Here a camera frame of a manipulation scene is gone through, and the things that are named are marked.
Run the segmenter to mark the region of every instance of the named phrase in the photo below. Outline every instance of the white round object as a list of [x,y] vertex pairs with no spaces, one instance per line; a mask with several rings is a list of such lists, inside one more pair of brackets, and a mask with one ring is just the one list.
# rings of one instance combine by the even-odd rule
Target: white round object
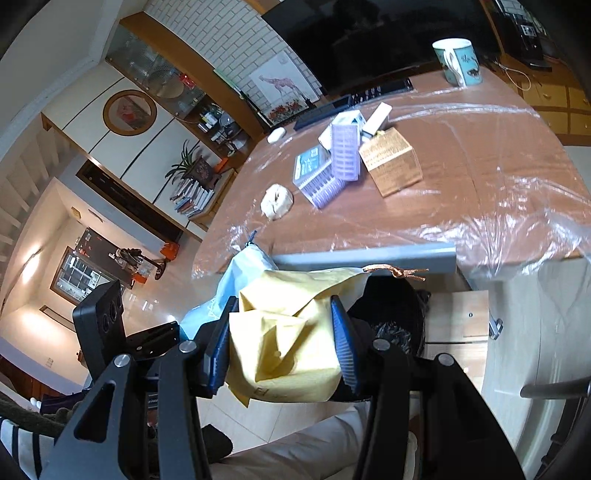
[[261,210],[270,220],[279,220],[290,211],[294,197],[284,186],[271,185],[261,200]]
[[276,141],[282,139],[284,135],[285,135],[285,128],[283,128],[283,127],[276,128],[269,134],[269,136],[267,137],[267,141],[269,143],[275,143]]

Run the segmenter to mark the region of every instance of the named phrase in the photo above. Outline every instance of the teal mug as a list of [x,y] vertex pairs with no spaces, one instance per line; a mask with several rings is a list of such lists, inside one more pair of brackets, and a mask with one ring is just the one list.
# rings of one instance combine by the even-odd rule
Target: teal mug
[[470,40],[444,38],[433,43],[433,48],[449,83],[459,87],[482,83],[480,65]]

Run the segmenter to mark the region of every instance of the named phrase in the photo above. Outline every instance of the striped fabric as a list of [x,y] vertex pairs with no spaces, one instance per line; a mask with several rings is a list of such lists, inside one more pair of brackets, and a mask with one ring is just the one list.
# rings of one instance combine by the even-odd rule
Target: striped fabric
[[20,429],[8,419],[0,417],[0,441],[25,474],[34,480],[46,466],[54,439]]

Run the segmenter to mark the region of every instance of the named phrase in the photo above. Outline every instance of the television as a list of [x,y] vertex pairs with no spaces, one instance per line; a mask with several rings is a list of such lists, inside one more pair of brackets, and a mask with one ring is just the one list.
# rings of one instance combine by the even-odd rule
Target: television
[[469,39],[481,61],[500,53],[479,0],[284,0],[263,19],[327,93],[437,61],[442,38]]

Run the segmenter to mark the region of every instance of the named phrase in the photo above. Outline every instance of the staircase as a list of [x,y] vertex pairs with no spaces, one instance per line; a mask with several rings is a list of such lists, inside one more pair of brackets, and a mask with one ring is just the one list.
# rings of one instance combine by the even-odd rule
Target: staircase
[[0,161],[0,286],[33,207],[73,154],[68,140],[36,119]]

